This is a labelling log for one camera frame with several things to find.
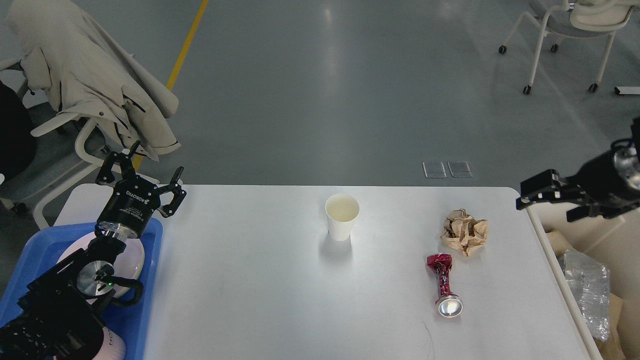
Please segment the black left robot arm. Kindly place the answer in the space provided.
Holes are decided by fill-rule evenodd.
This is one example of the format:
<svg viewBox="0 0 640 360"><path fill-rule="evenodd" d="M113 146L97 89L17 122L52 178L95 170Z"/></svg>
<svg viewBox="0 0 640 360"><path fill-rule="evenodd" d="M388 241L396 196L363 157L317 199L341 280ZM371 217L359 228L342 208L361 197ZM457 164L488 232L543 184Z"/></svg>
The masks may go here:
<svg viewBox="0 0 640 360"><path fill-rule="evenodd" d="M141 239L155 211L171 217L186 197L179 166L167 185L158 186L135 171L131 161L140 145L112 152L96 184L113 192L94 226L94 238L41 274L17 301L22 312L1 328L3 360L121 360L125 344L106 325L109 305L139 303L144 284L115 275L115 262L128 239Z"/></svg>

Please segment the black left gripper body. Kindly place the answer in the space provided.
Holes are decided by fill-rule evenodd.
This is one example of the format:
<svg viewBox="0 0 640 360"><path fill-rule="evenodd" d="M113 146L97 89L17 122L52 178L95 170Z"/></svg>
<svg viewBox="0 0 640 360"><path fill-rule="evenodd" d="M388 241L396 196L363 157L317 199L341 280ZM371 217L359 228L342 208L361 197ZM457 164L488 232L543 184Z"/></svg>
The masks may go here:
<svg viewBox="0 0 640 360"><path fill-rule="evenodd" d="M160 207L158 185L142 178L122 178L96 221L99 228L138 239L146 230L153 212Z"/></svg>

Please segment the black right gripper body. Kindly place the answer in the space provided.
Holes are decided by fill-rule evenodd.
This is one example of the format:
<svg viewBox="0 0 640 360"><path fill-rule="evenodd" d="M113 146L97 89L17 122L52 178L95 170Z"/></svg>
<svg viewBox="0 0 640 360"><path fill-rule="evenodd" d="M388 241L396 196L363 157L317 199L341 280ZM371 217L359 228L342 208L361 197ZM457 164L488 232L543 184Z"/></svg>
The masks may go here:
<svg viewBox="0 0 640 360"><path fill-rule="evenodd" d="M609 150L585 162L570 181L585 192L585 202L601 205L605 219L639 207L639 157L636 150Z"/></svg>

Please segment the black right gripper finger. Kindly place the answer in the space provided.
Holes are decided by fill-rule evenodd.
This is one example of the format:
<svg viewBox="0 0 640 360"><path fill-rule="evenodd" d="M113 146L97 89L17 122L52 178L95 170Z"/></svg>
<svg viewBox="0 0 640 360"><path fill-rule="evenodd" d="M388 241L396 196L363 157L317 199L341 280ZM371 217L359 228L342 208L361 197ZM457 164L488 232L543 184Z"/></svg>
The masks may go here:
<svg viewBox="0 0 640 360"><path fill-rule="evenodd" d="M579 205L578 207L567 210L566 212L566 220L568 223L574 223L578 220L585 218L596 218L603 217L607 218L606 211L603 212L601 205L599 203L585 203L583 205Z"/></svg>
<svg viewBox="0 0 640 360"><path fill-rule="evenodd" d="M519 183L516 209L524 210L539 203L582 204L585 200L586 193L582 187L560 176L557 170L548 169Z"/></svg>

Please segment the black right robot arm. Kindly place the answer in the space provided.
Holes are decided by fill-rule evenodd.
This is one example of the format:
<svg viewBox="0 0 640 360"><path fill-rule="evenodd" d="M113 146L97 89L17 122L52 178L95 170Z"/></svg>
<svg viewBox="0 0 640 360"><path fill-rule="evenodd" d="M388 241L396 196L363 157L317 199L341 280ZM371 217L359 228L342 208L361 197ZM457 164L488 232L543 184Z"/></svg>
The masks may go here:
<svg viewBox="0 0 640 360"><path fill-rule="evenodd" d="M601 155L563 177L548 169L521 182L517 210L540 203L572 203L566 219L573 223L587 217L613 219L640 205L640 125L634 118L631 137L617 139Z"/></svg>

